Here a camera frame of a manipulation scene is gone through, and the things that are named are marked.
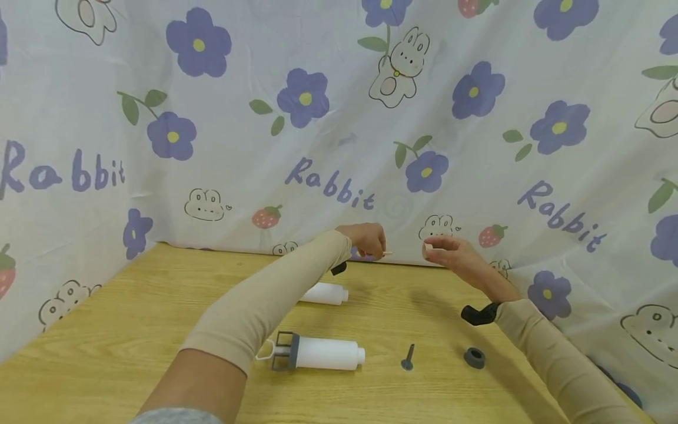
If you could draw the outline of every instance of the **green leaf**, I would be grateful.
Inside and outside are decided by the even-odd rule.
[[[657,191],[654,192],[650,201],[647,203],[647,211],[649,213],[656,212],[661,208],[666,202],[669,201],[671,195],[673,194],[674,187],[670,182],[665,182],[662,184]]]
[[[139,106],[127,94],[123,95],[123,113],[130,124],[136,125],[139,122]]]
[[[678,66],[675,65],[664,65],[664,66],[655,66],[654,68],[646,69],[642,72],[647,78],[652,79],[671,79],[678,75]]]
[[[402,144],[398,144],[398,147],[395,149],[395,165],[398,169],[403,167],[405,163],[405,158],[407,157],[407,148]]]
[[[414,146],[412,146],[412,150],[414,150],[415,152],[418,152],[419,150],[423,149],[424,146],[426,146],[428,144],[428,142],[431,141],[432,139],[433,139],[432,136],[419,137],[419,140],[414,142]]]
[[[494,233],[494,235],[499,239],[504,238],[504,231],[507,229],[508,227],[502,227],[501,225],[492,225],[492,233]]]
[[[358,44],[368,50],[386,53],[386,42],[379,37],[365,37],[358,40]]]
[[[10,255],[7,254],[9,251],[9,243],[6,243],[0,251],[0,271],[4,269],[14,269],[16,266],[16,261]]]
[[[521,160],[525,159],[527,155],[530,154],[532,151],[532,143],[526,144],[523,146],[522,149],[518,151],[518,154],[515,156],[515,161],[520,162]]]
[[[167,98],[167,93],[163,93],[160,90],[149,90],[148,93],[146,93],[146,98],[144,99],[144,103],[148,107],[156,107],[160,106],[163,104],[165,99]]]
[[[274,216],[275,218],[280,219],[280,209],[282,209],[282,205],[278,206],[267,206],[264,208],[267,214]]]
[[[280,134],[280,131],[283,130],[283,127],[285,126],[285,118],[282,116],[278,116],[275,118],[275,121],[273,121],[273,125],[271,125],[271,135],[276,136]]]
[[[502,137],[504,137],[505,142],[519,142],[524,140],[523,135],[520,134],[520,131],[518,130],[506,131],[502,134]]]
[[[478,10],[475,12],[475,15],[483,13],[489,6],[492,4],[492,0],[479,0],[478,1]]]
[[[250,102],[250,109],[257,115],[266,115],[267,113],[273,112],[273,109],[271,109],[268,103],[259,99],[254,99]]]

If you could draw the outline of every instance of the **white fabric backdrop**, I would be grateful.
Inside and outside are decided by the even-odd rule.
[[[0,0],[0,14],[3,359],[157,241],[284,254],[377,220],[395,263],[424,265],[428,234],[472,240],[678,422],[675,2]]]

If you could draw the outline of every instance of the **purple flower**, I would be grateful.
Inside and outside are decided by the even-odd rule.
[[[130,209],[127,212],[127,225],[123,231],[123,245],[127,248],[127,259],[129,261],[146,250],[146,234],[152,227],[153,219],[142,218],[139,209]]]
[[[372,28],[381,24],[399,26],[410,4],[412,0],[363,0],[363,9],[367,12],[365,23]]]
[[[650,242],[652,256],[678,267],[678,215],[665,216],[654,230],[657,235]]]
[[[534,10],[534,23],[546,29],[551,41],[561,41],[577,26],[593,22],[598,9],[598,0],[542,0]]]
[[[450,162],[445,156],[432,151],[422,153],[405,169],[407,189],[412,193],[433,193],[443,184],[443,174],[449,166]]]
[[[146,128],[156,155],[168,159],[173,157],[185,161],[193,156],[192,141],[197,131],[190,119],[179,118],[173,112],[163,112],[157,120]]]
[[[7,64],[7,25],[0,15],[0,66]]]
[[[532,124],[530,137],[539,142],[537,152],[550,155],[562,146],[574,146],[586,137],[584,122],[591,110],[585,104],[568,106],[562,100],[553,102],[542,119]]]
[[[368,254],[367,256],[362,257],[358,254],[358,248],[353,246],[351,248],[351,258],[349,259],[349,261],[372,262],[372,261],[374,261],[374,256],[372,256],[371,254]]]
[[[549,321],[567,318],[572,313],[567,296],[572,291],[570,281],[565,277],[556,278],[551,271],[539,271],[533,284],[527,288],[527,297]]]
[[[167,45],[179,55],[179,67],[191,77],[206,73],[220,77],[226,72],[226,55],[231,52],[231,36],[214,26],[207,10],[194,7],[186,22],[173,20],[165,30]]]
[[[493,74],[489,62],[478,62],[471,74],[464,75],[454,88],[452,115],[456,119],[487,115],[505,85],[504,75]]]
[[[309,75],[303,69],[292,69],[287,74],[287,87],[278,93],[278,106],[290,114],[293,126],[303,128],[312,118],[322,118],[330,110],[326,89],[324,74]]]
[[[640,400],[640,396],[638,396],[638,393],[633,391],[633,389],[631,389],[629,386],[615,380],[614,377],[609,372],[607,372],[607,370],[604,369],[602,366],[600,366],[596,363],[594,363],[594,365],[596,365],[607,378],[609,378],[614,384],[616,384],[617,387],[619,387],[619,390],[624,392],[624,394],[626,396],[628,396],[629,399],[631,399],[634,404],[638,405],[638,408],[643,409],[643,402]]]
[[[659,47],[661,54],[678,54],[678,15],[671,16],[664,23],[659,36],[664,39],[662,47]]]

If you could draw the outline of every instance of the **rabbit text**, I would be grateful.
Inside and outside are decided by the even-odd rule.
[[[548,197],[553,194],[553,186],[548,184],[546,181],[541,180],[540,182],[537,182],[530,190],[527,191],[521,197],[518,199],[518,204],[522,204],[523,202],[527,202],[527,205],[530,207],[530,209],[536,209],[537,208],[537,202],[535,201],[536,197]],[[581,212],[577,216],[575,216],[570,222],[565,224],[565,218],[563,218],[563,213],[567,209],[570,208],[570,204],[566,203],[556,211],[556,205],[555,203],[551,201],[547,201],[539,205],[539,213],[545,216],[550,216],[549,220],[546,222],[546,225],[549,226],[551,229],[558,229],[560,228],[561,231],[566,231],[568,233],[572,234],[579,234],[578,240],[580,242],[583,242],[589,234],[591,234],[591,231],[594,231],[598,229],[598,224],[593,224],[591,225],[591,228],[588,229],[586,225],[584,224],[584,221],[582,218],[584,218],[584,215],[586,215],[586,212]],[[596,251],[596,247],[601,243],[601,240],[607,235],[601,234],[601,235],[592,235],[589,238],[589,244],[586,245],[586,251],[589,253],[593,253]]]
[[[299,184],[305,182],[308,187],[322,187],[320,174],[312,172],[306,175],[305,177],[302,175],[302,172],[307,171],[312,165],[313,165],[312,159],[302,157],[299,163],[297,163],[297,165],[294,167],[292,172],[290,172],[290,175],[285,180],[285,184],[290,184],[292,181],[296,181]],[[351,202],[352,208],[357,207],[360,201],[362,200],[363,208],[365,208],[366,210],[374,209],[373,204],[374,193],[372,193],[366,198],[362,198],[363,190],[360,189],[357,192],[358,195],[353,196],[353,192],[351,191],[352,180],[350,178],[347,178],[343,187],[341,188],[341,190],[339,190],[336,184],[337,178],[339,178],[338,170],[334,171],[330,179],[327,180],[327,184],[325,184],[325,188],[323,189],[323,194],[325,196],[334,197],[336,195],[336,200],[344,204],[348,203],[351,199],[353,199],[353,201]]]
[[[26,160],[26,149],[24,146],[19,142],[8,140],[5,144],[5,155],[0,177],[0,200],[5,198],[7,188],[17,193],[21,193],[26,189],[20,177],[16,173],[12,174],[12,172],[18,172],[18,168],[24,160]],[[71,187],[73,190],[78,192],[86,191],[92,186],[92,183],[94,183],[95,190],[105,189],[108,186],[109,180],[114,187],[118,184],[118,180],[120,180],[121,184],[125,183],[125,170],[123,169],[122,161],[112,161],[111,168],[108,170],[102,166],[101,155],[97,154],[94,169],[91,171],[90,173],[90,171],[83,168],[83,151],[77,149],[73,156],[73,169],[71,171]],[[46,190],[62,182],[63,178],[49,165],[33,166],[28,173],[28,183],[35,190]]]

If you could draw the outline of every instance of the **beige arm sleeve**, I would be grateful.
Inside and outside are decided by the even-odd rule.
[[[640,424],[603,373],[531,301],[501,304],[495,322],[525,354],[572,424]]]
[[[242,281],[202,315],[181,349],[218,356],[248,373],[266,338],[320,277],[351,257],[351,241],[327,231]]]

